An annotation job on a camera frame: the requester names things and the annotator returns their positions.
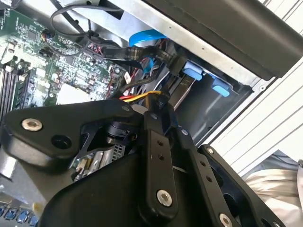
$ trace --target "black cable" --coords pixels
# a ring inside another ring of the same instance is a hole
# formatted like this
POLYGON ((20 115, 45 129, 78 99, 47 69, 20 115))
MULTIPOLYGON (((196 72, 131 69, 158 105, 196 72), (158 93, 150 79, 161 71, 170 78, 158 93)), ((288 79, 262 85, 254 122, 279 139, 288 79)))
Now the black cable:
POLYGON ((126 47, 126 48, 103 48, 103 57, 108 60, 142 61, 145 57, 156 58, 167 65, 170 64, 172 56, 156 46, 126 47))
MULTIPOLYGON (((50 0, 51 3, 57 8, 57 10, 62 9, 63 7, 60 5, 60 3, 57 2, 57 0, 50 0)), ((82 27, 67 13, 62 13, 62 16, 72 25, 79 33, 85 33, 85 31, 82 29, 82 27)))
POLYGON ((145 85, 148 83, 153 82, 156 78, 157 78, 157 73, 154 73, 154 71, 156 69, 158 69, 159 66, 154 66, 151 71, 150 71, 150 77, 146 78, 146 79, 141 79, 139 81, 134 81, 134 82, 130 82, 129 84, 124 85, 120 91, 121 93, 124 93, 126 90, 132 88, 132 87, 136 87, 136 86, 141 86, 141 85, 145 85))
POLYGON ((74 36, 74 37, 81 37, 81 36, 89 36, 89 32, 84 32, 83 29, 77 24, 77 28, 75 27, 75 21, 71 18, 71 16, 69 16, 67 14, 67 11, 69 10, 72 10, 72 9, 76 9, 76 8, 85 8, 85 9, 97 9, 97 10, 103 10, 103 11, 108 11, 108 12, 117 12, 117 11, 120 11, 121 9, 114 9, 114 8, 109 8, 109 7, 103 7, 103 6, 95 6, 95 5, 69 5, 69 6, 66 6, 66 7, 63 7, 59 10, 57 10, 56 12, 54 12, 52 15, 51 15, 51 25, 52 25, 52 28, 59 34, 61 35, 65 35, 65 36, 74 36), (68 15, 68 18, 71 18, 72 21, 70 20, 69 22, 73 25, 73 27, 79 32, 79 33, 74 33, 74 34, 70 34, 70 33, 66 33, 66 32, 63 32, 63 31, 60 31, 58 30, 55 26, 54 26, 54 17, 57 16, 57 15, 60 15, 60 14, 64 14, 65 16, 68 15))

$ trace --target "screw hole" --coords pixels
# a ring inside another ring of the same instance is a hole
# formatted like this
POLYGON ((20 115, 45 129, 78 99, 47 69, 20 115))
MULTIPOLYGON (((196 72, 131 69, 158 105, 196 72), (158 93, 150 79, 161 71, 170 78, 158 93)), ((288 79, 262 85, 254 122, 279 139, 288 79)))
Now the screw hole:
POLYGON ((131 135, 131 140, 135 141, 138 138, 138 135, 136 133, 134 133, 133 135, 131 135))
POLYGON ((271 224, 269 224, 269 222, 266 221, 264 218, 262 218, 261 221, 264 227, 271 227, 271 224))
POLYGON ((161 147, 163 147, 163 143, 162 143, 160 140, 158 140, 157 143, 158 143, 161 147))
POLYGON ((71 147, 71 139, 63 135, 55 135, 51 139, 52 144, 58 149, 68 149, 71 147))
POLYGON ((223 221, 225 224, 227 224, 227 225, 229 224, 229 220, 227 220, 226 218, 223 218, 223 221))
POLYGON ((37 126, 37 124, 35 122, 28 122, 27 125, 31 128, 34 128, 37 126))
POLYGON ((209 182, 213 182, 213 180, 209 176, 206 176, 206 178, 209 182))
POLYGON ((166 195, 166 194, 162 194, 161 195, 161 197, 164 199, 164 201, 168 201, 169 200, 169 198, 168 198, 168 196, 166 195))
POLYGON ((158 155, 158 158, 159 158, 161 161, 164 161, 163 155, 159 154, 159 155, 158 155))

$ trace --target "metal screw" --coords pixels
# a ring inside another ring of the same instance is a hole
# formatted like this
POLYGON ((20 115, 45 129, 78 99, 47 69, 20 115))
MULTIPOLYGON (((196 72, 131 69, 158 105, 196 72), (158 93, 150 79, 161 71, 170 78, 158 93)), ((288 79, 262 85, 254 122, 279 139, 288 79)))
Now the metal screw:
POLYGON ((129 108, 125 105, 122 106, 122 109, 124 109, 125 111, 129 111, 129 108))
POLYGON ((154 113, 151 113, 151 117, 152 117, 153 119, 155 119, 155 120, 158 119, 157 115, 155 115, 154 113))
POLYGON ((188 132, 187 132, 185 129, 182 129, 181 132, 182 132, 184 135, 188 136, 188 132))
POLYGON ((226 214, 220 214, 219 219, 224 227, 232 227, 232 221, 226 214))
POLYGON ((39 131, 42 129, 42 123, 34 118, 27 118, 22 121, 22 127, 28 131, 39 131))
POLYGON ((275 221, 274 221, 274 225, 275 225, 275 227, 281 227, 278 223, 276 223, 275 221))
POLYGON ((264 91, 266 89, 266 86, 262 85, 259 87, 259 91, 264 91))
POLYGON ((211 149, 211 148, 206 148, 206 150, 207 150, 207 151, 208 151, 208 153, 210 153, 211 155, 213 155, 213 154, 214 154, 213 149, 211 149))
POLYGON ((157 199, 165 207, 170 207, 172 205, 172 198, 170 194, 165 190, 159 190, 157 192, 157 199))

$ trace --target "black arm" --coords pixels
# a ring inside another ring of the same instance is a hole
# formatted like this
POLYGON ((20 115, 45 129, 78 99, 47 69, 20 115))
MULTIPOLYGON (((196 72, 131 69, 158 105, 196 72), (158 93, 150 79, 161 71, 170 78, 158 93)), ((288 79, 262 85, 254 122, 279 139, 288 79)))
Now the black arm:
POLYGON ((178 126, 172 106, 163 100, 149 94, 141 107, 105 100, 8 113, 1 126, 1 152, 18 162, 15 173, 5 175, 7 185, 17 185, 21 172, 32 179, 47 203, 40 227, 283 227, 212 147, 194 146, 189 133, 178 126), (24 129, 22 122, 28 118, 38 120, 42 128, 24 129), (81 140, 87 131, 90 135, 81 140), (88 149, 96 137, 98 143, 88 149), (67 183, 67 169, 75 157, 116 143, 135 149, 67 183), (54 178, 59 186, 47 191, 48 179, 54 178))

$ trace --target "capacitor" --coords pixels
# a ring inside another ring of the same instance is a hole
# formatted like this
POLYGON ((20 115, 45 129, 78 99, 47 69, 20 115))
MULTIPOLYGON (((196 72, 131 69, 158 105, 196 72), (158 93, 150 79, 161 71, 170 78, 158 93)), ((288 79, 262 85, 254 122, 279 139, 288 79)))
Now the capacitor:
POLYGON ((93 60, 89 63, 90 66, 93 66, 94 64, 96 64, 96 60, 95 60, 95 59, 93 59, 93 60))
POLYGON ((55 79, 57 79, 58 78, 58 74, 57 73, 53 73, 52 74, 52 80, 55 80, 55 79))

